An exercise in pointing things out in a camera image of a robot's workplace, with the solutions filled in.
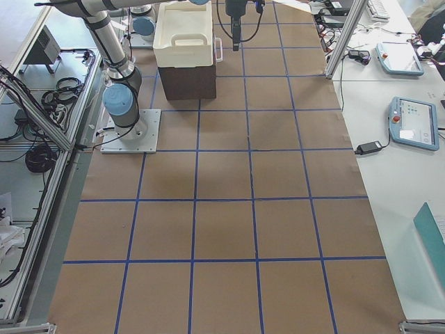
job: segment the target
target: paper sheet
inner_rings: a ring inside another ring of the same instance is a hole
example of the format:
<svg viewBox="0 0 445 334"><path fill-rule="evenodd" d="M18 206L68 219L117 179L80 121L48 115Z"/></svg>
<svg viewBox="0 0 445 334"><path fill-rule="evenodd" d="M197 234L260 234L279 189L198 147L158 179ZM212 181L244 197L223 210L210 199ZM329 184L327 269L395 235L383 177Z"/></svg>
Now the paper sheet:
<svg viewBox="0 0 445 334"><path fill-rule="evenodd" d="M445 244L445 217L434 217Z"/></svg>
<svg viewBox="0 0 445 334"><path fill-rule="evenodd" d="M20 247L25 242L25 229L13 226L13 206L11 193L0 195L0 209L5 208L3 218L0 217L0 263L11 248Z"/></svg>
<svg viewBox="0 0 445 334"><path fill-rule="evenodd" d="M304 3L304 2L300 2L300 1L296 1L296 0L274 0L274 1L278 2L278 3L283 3L284 5L288 5L289 7L292 7L292 8L297 8L299 10L306 12L306 13L312 13L311 6L309 6L308 3Z"/></svg>

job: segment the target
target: white table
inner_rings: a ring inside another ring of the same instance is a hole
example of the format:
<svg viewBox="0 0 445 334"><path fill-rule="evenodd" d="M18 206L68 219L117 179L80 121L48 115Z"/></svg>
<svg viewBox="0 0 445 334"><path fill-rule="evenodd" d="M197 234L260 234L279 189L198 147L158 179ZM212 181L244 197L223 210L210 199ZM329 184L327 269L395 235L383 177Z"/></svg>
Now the white table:
<svg viewBox="0 0 445 334"><path fill-rule="evenodd" d="M385 29L412 30L395 1L385 1L384 5L391 15ZM371 49L378 38L399 38L382 31L369 35L367 46ZM358 38L366 42L363 36ZM445 126L445 109L440 104L445 100L445 82L435 68L423 67L426 73L422 77L390 76L376 59L366 67L345 59L343 114L354 147L376 140L387 143L388 108L394 96L436 104L439 126ZM339 99L340 69L334 76ZM439 151L430 152L391 143L378 154L357 158L407 319L445 319L445 291L413 223L424 202L434 215L445 215L445 141L440 139L440 145Z"/></svg>

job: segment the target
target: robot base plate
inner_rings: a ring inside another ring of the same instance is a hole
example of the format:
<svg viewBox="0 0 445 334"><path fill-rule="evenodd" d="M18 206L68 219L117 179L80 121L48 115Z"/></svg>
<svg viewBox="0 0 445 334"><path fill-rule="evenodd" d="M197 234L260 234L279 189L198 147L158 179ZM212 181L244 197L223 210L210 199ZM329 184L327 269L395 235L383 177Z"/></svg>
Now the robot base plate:
<svg viewBox="0 0 445 334"><path fill-rule="evenodd" d="M117 139L111 143L101 146L102 153L155 153L158 145L159 123L161 122L160 109L141 109L140 117L148 126L144 137L132 141ZM110 118L107 127L114 127L114 122ZM105 133L104 142L111 141L118 135L114 131Z"/></svg>
<svg viewBox="0 0 445 334"><path fill-rule="evenodd" d="M149 40L144 40L140 35L131 35L131 48L132 49L153 49L154 37Z"/></svg>

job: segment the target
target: keyboard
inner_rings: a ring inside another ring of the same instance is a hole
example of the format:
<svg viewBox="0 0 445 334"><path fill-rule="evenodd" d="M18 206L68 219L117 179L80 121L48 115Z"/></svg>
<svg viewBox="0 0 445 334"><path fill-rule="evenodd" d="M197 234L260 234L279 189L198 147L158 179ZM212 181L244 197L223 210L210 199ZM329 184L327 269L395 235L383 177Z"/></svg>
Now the keyboard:
<svg viewBox="0 0 445 334"><path fill-rule="evenodd" d="M383 7L381 0L368 0L366 11L373 21L389 21L389 14L386 11L385 7Z"/></svg>

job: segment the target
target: power adapter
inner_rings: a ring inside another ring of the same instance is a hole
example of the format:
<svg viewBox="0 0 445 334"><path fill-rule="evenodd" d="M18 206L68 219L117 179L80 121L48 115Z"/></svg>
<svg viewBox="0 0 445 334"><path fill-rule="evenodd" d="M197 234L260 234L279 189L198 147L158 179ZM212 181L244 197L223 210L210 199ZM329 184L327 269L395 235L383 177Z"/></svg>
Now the power adapter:
<svg viewBox="0 0 445 334"><path fill-rule="evenodd" d="M379 141L372 141L370 143L361 144L357 146L354 151L356 155L365 155L381 151L385 146L383 146Z"/></svg>
<svg viewBox="0 0 445 334"><path fill-rule="evenodd" d="M25 125L27 122L28 118L26 117L26 114L23 111L23 109L17 110L17 113L15 114L14 117L14 123L20 126L20 125Z"/></svg>

